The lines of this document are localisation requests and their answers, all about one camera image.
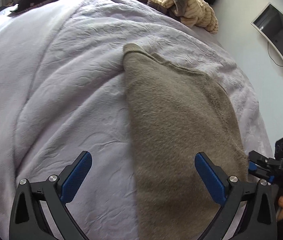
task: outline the gray fabric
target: gray fabric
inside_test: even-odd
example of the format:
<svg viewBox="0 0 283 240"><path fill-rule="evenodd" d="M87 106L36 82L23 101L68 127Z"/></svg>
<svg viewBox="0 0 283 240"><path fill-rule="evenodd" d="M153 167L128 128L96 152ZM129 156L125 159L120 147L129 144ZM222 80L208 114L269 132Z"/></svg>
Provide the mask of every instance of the gray fabric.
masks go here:
<svg viewBox="0 0 283 240"><path fill-rule="evenodd" d="M216 214L194 168L204 151L247 180L248 158L225 91L207 74L124 46L140 240L191 239Z"/></svg>
<svg viewBox="0 0 283 240"><path fill-rule="evenodd" d="M18 182L59 174L82 150L91 152L93 165L67 204L74 219L91 240L138 239L122 64L123 45L129 42L216 80L235 109L245 153L272 155L248 78L206 30L191 30L136 0L59 0L16 17L2 16L3 240Z"/></svg>
<svg viewBox="0 0 283 240"><path fill-rule="evenodd" d="M174 6L169 8L176 17L184 16L187 8L187 0L174 0Z"/></svg>

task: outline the metal screw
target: metal screw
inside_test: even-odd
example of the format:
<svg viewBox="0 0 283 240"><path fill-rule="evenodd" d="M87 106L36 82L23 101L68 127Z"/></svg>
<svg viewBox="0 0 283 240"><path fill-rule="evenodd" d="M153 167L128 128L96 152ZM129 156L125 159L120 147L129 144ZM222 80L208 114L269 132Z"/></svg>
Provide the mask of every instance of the metal screw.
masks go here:
<svg viewBox="0 0 283 240"><path fill-rule="evenodd" d="M52 175L49 177L49 181L55 181L57 179L56 175Z"/></svg>
<svg viewBox="0 0 283 240"><path fill-rule="evenodd" d="M26 179L21 179L20 182L19 182L19 184L20 184L20 185L24 185L26 182L27 182Z"/></svg>
<svg viewBox="0 0 283 240"><path fill-rule="evenodd" d="M238 179L237 179L236 176L230 176L230 177L229 177L229 180L230 180L231 182L237 182L237 181L238 181Z"/></svg>
<svg viewBox="0 0 283 240"><path fill-rule="evenodd" d="M264 179L261 179L261 180L260 180L260 183L261 183L262 185L264 185L264 186L266 186L266 185L267 185L267 181L266 181L266 180L264 180Z"/></svg>

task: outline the bed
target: bed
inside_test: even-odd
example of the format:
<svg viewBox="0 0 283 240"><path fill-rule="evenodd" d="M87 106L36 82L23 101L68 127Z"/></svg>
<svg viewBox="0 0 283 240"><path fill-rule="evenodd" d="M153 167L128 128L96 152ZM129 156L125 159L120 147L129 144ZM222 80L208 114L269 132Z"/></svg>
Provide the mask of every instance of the bed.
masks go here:
<svg viewBox="0 0 283 240"><path fill-rule="evenodd" d="M245 153L273 156L251 83L203 28L190 29L135 0L59 0L19 16L6 9L0 15L3 240L19 181L59 174L82 150L91 152L93 166L67 205L74 219L90 239L138 239L122 66L127 43L209 74L231 100Z"/></svg>

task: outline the white wall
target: white wall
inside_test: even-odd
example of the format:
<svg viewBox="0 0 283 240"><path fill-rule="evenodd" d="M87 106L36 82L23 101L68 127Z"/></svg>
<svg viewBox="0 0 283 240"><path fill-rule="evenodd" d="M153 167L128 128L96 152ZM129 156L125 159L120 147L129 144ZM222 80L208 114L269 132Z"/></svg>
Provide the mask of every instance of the white wall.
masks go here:
<svg viewBox="0 0 283 240"><path fill-rule="evenodd" d="M255 88L274 151L275 142L283 137L283 67L269 58L267 40L250 24L269 2L283 13L283 0L217 0L213 9L219 20L216 37ZM277 64L283 65L269 48Z"/></svg>

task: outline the striped cloth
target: striped cloth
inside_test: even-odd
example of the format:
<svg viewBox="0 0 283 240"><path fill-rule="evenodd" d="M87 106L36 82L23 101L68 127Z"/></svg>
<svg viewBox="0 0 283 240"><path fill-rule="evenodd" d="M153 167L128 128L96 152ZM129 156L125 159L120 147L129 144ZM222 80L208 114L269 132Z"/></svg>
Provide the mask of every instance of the striped cloth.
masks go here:
<svg viewBox="0 0 283 240"><path fill-rule="evenodd" d="M167 12L173 13L182 24L189 28L195 25L205 28L213 34L218 32L218 20L215 12L204 0L148 0L147 5L161 12L165 9Z"/></svg>

